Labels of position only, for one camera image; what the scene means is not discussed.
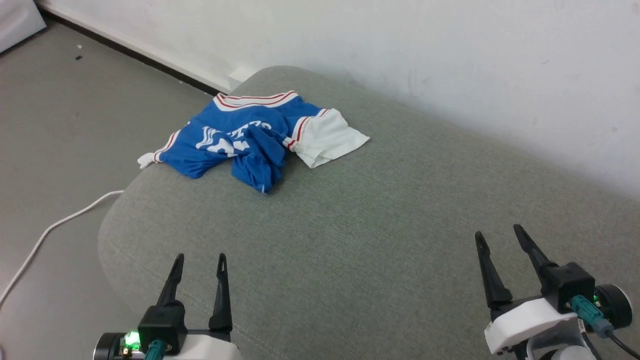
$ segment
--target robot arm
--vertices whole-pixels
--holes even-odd
[[[513,229],[520,247],[529,255],[541,290],[540,295],[513,300],[491,261],[484,236],[476,233],[484,293],[492,320],[484,330],[489,351],[497,355],[513,352],[518,360],[535,360],[534,350],[560,346],[543,358],[599,359],[586,335],[593,329],[584,325],[579,313],[594,320],[595,326],[609,326],[596,328],[604,337],[606,331],[631,324],[629,299],[615,285],[595,286],[595,279],[576,263],[559,266],[550,261],[522,226],[514,225]]]
[[[175,299],[183,265],[184,255],[179,254],[156,305],[147,309],[138,330],[103,334],[93,351],[93,360],[144,359],[155,341],[164,345],[160,356],[164,360],[242,360],[240,351],[231,343],[227,257],[220,254],[218,259],[218,290],[206,330],[189,330],[184,325],[184,304]]]

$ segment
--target couch cushion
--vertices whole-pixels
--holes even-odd
[[[640,268],[638,203],[294,67],[264,69],[233,94],[286,90],[337,108],[372,140],[313,170],[289,156],[269,195],[234,179],[230,163],[196,180],[166,165],[145,169],[99,234],[107,278],[139,314],[184,252],[178,297],[188,326],[205,327],[224,252],[232,339],[245,359],[488,358],[474,233],[484,232],[516,297],[540,288],[514,223],[550,258],[640,298],[629,276]]]

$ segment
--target white object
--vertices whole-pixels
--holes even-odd
[[[0,53],[46,27],[33,0],[0,0]]]
[[[134,351],[131,359],[144,359],[142,352]],[[208,335],[187,335],[178,355],[164,360],[243,360],[238,347]]]
[[[64,222],[67,222],[67,221],[69,221],[69,220],[71,220],[71,219],[73,219],[75,217],[78,217],[79,215],[82,215],[82,214],[86,213],[87,211],[91,210],[94,206],[96,206],[98,203],[100,203],[100,201],[108,198],[109,196],[120,195],[123,192],[124,192],[124,190],[117,190],[117,191],[114,191],[114,192],[108,192],[108,193],[104,194],[103,196],[101,196],[100,198],[98,198],[98,200],[94,201],[91,205],[87,206],[86,208],[78,211],[77,213],[73,213],[73,214],[67,216],[66,218],[64,218],[62,220],[59,220],[59,221],[51,224],[51,226],[49,226],[44,231],[44,233],[42,233],[42,235],[40,236],[40,239],[38,239],[38,241],[36,242],[36,245],[33,247],[31,252],[29,253],[29,256],[27,256],[27,260],[25,260],[24,263],[22,264],[22,266],[20,266],[20,269],[18,270],[17,273],[15,273],[15,275],[13,276],[13,279],[11,279],[11,281],[9,282],[9,285],[7,285],[6,289],[4,289],[4,292],[3,292],[2,296],[0,296],[0,308],[2,308],[2,304],[4,303],[4,300],[6,300],[6,297],[9,295],[9,292],[11,292],[13,287],[18,283],[18,280],[20,280],[20,277],[22,276],[22,274],[24,274],[24,272],[29,267],[29,264],[31,263],[31,260],[36,255],[36,253],[38,252],[38,249],[42,245],[42,242],[47,237],[49,232],[51,232],[51,230],[53,230],[56,226],[58,226],[58,225],[60,225],[60,224],[62,224]]]
[[[349,127],[336,109],[323,109],[315,117],[302,117],[284,145],[310,168],[349,154],[369,141],[368,136]]]
[[[558,350],[551,360],[596,360],[596,357],[586,347],[572,346]]]
[[[502,348],[517,345],[559,322],[575,321],[577,317],[573,312],[558,313],[544,298],[530,300],[489,323],[484,330],[484,338],[489,351],[495,354],[502,351]]]

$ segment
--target basketball jersey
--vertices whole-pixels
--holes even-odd
[[[282,177],[287,150],[315,168],[369,139],[349,127],[336,109],[318,108],[293,91],[268,97],[218,94],[165,146],[138,163],[140,168],[167,163],[196,179],[232,158],[233,176],[267,193]]]

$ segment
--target white sleeve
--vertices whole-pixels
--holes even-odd
[[[307,166],[315,168],[354,151],[369,139],[349,127],[338,110],[324,109],[315,117],[300,118],[286,145]]]

